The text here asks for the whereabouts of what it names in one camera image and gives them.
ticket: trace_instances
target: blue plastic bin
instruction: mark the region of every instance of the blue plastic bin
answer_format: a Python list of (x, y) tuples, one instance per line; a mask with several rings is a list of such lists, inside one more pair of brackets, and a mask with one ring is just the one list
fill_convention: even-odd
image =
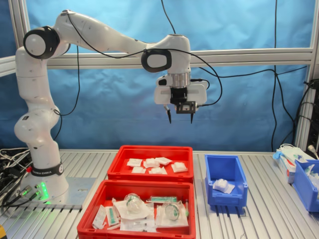
[[(206, 193), (209, 205), (245, 207), (248, 185), (240, 161), (235, 155), (205, 155)], [(235, 188), (230, 194), (213, 189), (218, 179), (225, 179)]]
[(308, 160), (308, 163), (296, 163), (294, 188), (308, 212), (319, 212), (318, 190), (305, 173), (305, 169), (314, 164), (313, 172), (319, 173), (319, 161)]

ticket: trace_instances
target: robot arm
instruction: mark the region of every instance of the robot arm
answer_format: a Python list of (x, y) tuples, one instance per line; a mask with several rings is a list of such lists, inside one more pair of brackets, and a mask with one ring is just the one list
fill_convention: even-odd
[(206, 102), (205, 86), (190, 82), (190, 55), (173, 50), (190, 52), (189, 41), (182, 35), (168, 35), (158, 43), (148, 44), (127, 37), (91, 17), (64, 10), (53, 27), (29, 31), (23, 44), (24, 47), (16, 52), (16, 76), (19, 94), (28, 105), (28, 113), (16, 123), (14, 132), (30, 149), (32, 171), (22, 180), (21, 187), (37, 188), (41, 195), (35, 201), (59, 197), (68, 189), (59, 148), (50, 133), (59, 115), (54, 112), (58, 108), (50, 94), (46, 65), (49, 58), (67, 52), (70, 44), (90, 50), (94, 47), (99, 52), (139, 52), (135, 56), (140, 57), (147, 71), (167, 70), (167, 75), (157, 80), (155, 103), (164, 105), (169, 120), (168, 104), (174, 104), (177, 113), (191, 114), (192, 118), (197, 104)]

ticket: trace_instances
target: red crate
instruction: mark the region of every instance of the red crate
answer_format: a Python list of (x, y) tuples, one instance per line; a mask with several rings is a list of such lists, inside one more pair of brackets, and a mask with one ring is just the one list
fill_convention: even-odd
[[(167, 175), (149, 174), (150, 168), (146, 169), (145, 173), (132, 173), (133, 168), (127, 166), (130, 158), (145, 160), (158, 157), (165, 157), (173, 161), (166, 166), (160, 165), (160, 167), (164, 166)], [(188, 171), (174, 173), (171, 164), (175, 162), (183, 162)], [(193, 177), (193, 150), (191, 147), (123, 145), (108, 170), (108, 178), (117, 180), (193, 183)]]
[[(136, 193), (145, 201), (150, 196), (177, 196), (177, 200), (189, 201), (188, 227), (182, 228), (160, 228), (158, 233), (127, 232), (107, 230), (106, 225), (102, 230), (92, 227), (92, 222), (99, 210), (100, 205), (111, 206), (112, 198), (123, 200), (129, 193)], [(194, 239), (196, 238), (195, 209), (194, 209), (194, 187), (190, 183), (166, 183), (166, 182), (141, 182), (141, 181), (118, 181), (105, 180), (96, 191), (89, 207), (85, 211), (78, 227), (79, 239)]]

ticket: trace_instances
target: led light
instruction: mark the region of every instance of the led light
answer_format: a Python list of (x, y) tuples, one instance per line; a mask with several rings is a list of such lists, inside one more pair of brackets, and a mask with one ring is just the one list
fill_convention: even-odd
[(42, 200), (46, 200), (49, 198), (48, 191), (46, 189), (45, 183), (41, 182), (42, 190), (43, 190), (43, 198)]

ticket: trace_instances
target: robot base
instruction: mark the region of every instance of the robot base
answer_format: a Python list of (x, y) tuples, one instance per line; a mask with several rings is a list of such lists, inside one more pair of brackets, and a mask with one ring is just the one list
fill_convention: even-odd
[[(49, 199), (47, 201), (32, 200), (29, 204), (26, 203), (21, 207), (55, 207), (55, 208), (74, 208), (81, 209), (87, 200), (87, 196), (94, 186), (96, 178), (65, 178), (69, 184), (69, 187), (62, 195)], [(16, 204), (22, 203), (24, 200), (18, 200)]]

